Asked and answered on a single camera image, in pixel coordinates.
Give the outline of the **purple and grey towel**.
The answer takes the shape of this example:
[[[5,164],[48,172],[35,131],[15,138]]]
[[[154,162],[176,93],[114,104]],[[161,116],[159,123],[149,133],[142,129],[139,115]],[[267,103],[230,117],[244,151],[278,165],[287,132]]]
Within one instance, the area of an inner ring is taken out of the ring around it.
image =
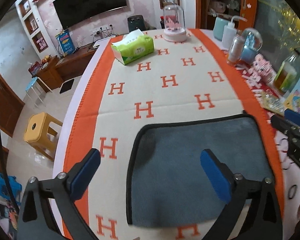
[[[135,137],[128,165],[128,224],[166,228],[217,218],[225,203],[201,166],[205,149],[246,179],[274,177],[252,115],[146,125]]]

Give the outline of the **flat patterned card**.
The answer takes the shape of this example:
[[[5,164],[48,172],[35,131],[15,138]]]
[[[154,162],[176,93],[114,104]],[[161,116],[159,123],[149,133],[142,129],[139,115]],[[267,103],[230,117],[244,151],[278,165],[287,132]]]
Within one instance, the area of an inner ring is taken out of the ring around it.
[[[271,90],[262,91],[261,93],[261,106],[272,113],[283,116],[284,106],[280,101],[280,98]]]

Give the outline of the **glass bottle yellow liquid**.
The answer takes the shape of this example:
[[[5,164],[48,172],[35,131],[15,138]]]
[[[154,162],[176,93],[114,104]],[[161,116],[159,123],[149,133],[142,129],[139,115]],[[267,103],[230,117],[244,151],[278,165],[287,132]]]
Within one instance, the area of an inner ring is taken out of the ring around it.
[[[297,49],[293,49],[291,54],[282,62],[273,81],[274,87],[281,93],[286,93],[297,76],[295,68],[296,61],[300,56]]]

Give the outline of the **silver metal canister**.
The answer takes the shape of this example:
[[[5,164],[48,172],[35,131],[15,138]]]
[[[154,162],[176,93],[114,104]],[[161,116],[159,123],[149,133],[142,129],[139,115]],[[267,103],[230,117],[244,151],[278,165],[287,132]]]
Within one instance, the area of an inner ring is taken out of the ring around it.
[[[235,65],[241,57],[245,40],[241,35],[235,35],[227,54],[227,63]]]

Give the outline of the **blue snow globe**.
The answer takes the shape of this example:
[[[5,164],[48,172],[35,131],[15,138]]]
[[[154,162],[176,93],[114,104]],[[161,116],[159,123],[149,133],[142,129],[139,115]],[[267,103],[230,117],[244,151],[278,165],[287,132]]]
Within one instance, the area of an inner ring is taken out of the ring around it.
[[[240,59],[247,64],[252,64],[258,51],[262,48],[262,36],[256,29],[246,28],[242,32],[242,37],[245,42]]]

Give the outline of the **yellow plastic stool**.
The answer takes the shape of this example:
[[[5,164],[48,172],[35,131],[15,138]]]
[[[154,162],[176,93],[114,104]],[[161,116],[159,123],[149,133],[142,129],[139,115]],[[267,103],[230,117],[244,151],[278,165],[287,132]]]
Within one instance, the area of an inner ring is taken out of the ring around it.
[[[61,127],[63,125],[61,121],[46,112],[32,115],[28,120],[23,139],[41,155],[54,161],[55,157],[46,152],[48,150],[53,154],[57,147],[57,144],[48,137],[48,135],[57,136],[57,131],[50,127],[51,122]]]

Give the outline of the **orange and cream H blanket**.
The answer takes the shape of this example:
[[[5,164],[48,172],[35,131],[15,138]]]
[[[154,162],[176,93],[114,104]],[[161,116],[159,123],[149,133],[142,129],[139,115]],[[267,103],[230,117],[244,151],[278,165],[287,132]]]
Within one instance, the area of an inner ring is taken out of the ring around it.
[[[154,52],[128,65],[111,43],[95,52],[63,121],[54,173],[69,171],[91,148],[101,164],[76,206],[99,239],[201,239],[213,220],[177,227],[128,224],[127,172],[133,143],[143,126],[224,118],[247,113],[256,118],[273,170],[280,207],[284,182],[275,133],[252,87],[226,62],[224,53],[201,30],[182,43],[168,42],[162,30],[149,31]]]

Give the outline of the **white squeeze bottle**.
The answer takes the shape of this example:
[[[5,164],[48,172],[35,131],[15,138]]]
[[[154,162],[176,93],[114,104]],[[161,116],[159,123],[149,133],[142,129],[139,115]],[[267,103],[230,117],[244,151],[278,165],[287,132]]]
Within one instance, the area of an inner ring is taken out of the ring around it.
[[[221,39],[221,44],[222,46],[226,49],[229,50],[230,46],[232,44],[232,41],[237,34],[237,29],[235,29],[235,23],[234,21],[244,21],[247,22],[247,19],[241,16],[233,16],[228,22],[226,26],[224,26],[224,31]]]

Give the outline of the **light blue cup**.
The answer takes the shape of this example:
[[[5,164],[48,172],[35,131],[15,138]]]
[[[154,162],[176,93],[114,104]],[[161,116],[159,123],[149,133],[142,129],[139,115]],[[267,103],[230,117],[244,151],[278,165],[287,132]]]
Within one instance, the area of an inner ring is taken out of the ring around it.
[[[213,28],[214,38],[216,38],[219,41],[222,40],[222,36],[223,36],[223,33],[224,33],[224,27],[226,25],[228,25],[228,23],[230,23],[229,20],[226,20],[226,19],[223,19],[223,18],[220,18],[220,17],[216,17],[214,28]]]

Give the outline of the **orange wooden door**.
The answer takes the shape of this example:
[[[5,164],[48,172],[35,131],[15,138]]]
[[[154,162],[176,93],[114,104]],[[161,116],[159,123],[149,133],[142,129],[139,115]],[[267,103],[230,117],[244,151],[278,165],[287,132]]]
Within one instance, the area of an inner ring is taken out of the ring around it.
[[[239,21],[238,29],[253,28],[257,14],[258,0],[241,0],[240,17],[246,18],[247,21]]]

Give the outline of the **blue top stool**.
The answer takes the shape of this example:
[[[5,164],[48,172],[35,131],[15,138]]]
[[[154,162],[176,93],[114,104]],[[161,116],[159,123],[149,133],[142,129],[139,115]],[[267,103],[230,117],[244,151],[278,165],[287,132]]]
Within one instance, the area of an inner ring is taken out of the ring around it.
[[[46,104],[43,102],[43,99],[39,95],[40,89],[37,87],[37,85],[43,85],[44,88],[53,93],[52,89],[40,77],[35,76],[31,79],[25,89],[26,96],[33,102],[36,107],[38,107],[37,100],[39,100],[45,106]],[[37,97],[36,99],[31,96],[30,91]]]

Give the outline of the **wooden tv cabinet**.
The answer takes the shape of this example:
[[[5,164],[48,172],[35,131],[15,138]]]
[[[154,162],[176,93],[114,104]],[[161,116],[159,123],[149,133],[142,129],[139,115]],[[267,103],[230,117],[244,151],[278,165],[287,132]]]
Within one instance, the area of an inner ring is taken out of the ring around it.
[[[81,76],[92,59],[95,49],[89,49],[89,45],[79,48],[74,54],[63,59],[52,57],[46,68],[41,69],[35,76],[45,92],[48,92],[46,84],[51,90],[59,88],[65,81]]]

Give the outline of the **dark space heater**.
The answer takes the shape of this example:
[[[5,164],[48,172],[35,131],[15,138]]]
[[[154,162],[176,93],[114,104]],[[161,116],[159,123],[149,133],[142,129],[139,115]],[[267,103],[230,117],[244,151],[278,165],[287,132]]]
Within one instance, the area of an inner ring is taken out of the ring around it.
[[[146,31],[145,20],[142,15],[134,15],[127,18],[129,32],[136,29],[140,31]]]

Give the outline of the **black television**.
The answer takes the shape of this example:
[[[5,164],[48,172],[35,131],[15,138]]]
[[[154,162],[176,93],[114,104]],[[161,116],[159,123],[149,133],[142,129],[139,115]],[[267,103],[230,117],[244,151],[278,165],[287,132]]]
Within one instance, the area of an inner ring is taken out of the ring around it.
[[[67,29],[93,16],[126,7],[126,0],[54,0],[62,28]]]

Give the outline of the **white wall shelf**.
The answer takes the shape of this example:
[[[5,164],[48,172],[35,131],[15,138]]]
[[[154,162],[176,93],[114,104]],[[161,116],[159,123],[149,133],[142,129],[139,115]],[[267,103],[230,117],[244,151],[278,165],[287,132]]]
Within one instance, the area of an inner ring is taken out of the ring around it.
[[[40,59],[58,55],[40,16],[37,3],[40,0],[17,0],[15,7],[25,33]]]

